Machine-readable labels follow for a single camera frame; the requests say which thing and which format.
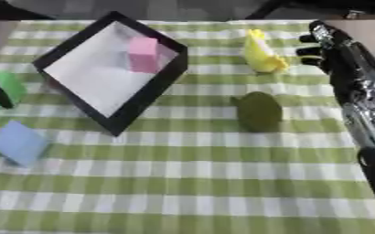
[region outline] green ball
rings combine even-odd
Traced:
[[[251,92],[242,98],[232,97],[239,123],[249,132],[277,132],[283,119],[283,108],[264,92]]]

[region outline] yellow toy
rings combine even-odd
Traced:
[[[244,57],[256,71],[273,72],[288,68],[285,60],[274,53],[264,40],[264,33],[259,29],[248,30],[244,42]]]

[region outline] blue sponge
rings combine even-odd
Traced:
[[[18,165],[31,165],[48,145],[48,140],[20,122],[10,121],[0,129],[0,153]]]

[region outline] pink cube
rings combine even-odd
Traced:
[[[157,73],[157,39],[134,37],[128,48],[131,70],[135,72]]]

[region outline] plastic toy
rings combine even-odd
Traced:
[[[239,123],[249,132],[275,132],[283,119],[283,109],[276,99],[264,92],[251,92],[241,98],[232,97]]]
[[[247,63],[258,72],[273,72],[287,69],[285,60],[274,53],[264,40],[259,29],[248,30],[244,42],[244,57]]]
[[[17,121],[0,129],[0,154],[18,165],[33,164],[48,144],[44,137]]]
[[[131,70],[135,72],[156,73],[157,39],[150,37],[134,37],[128,48]]]
[[[0,72],[0,107],[15,107],[26,93],[26,88],[13,73]]]

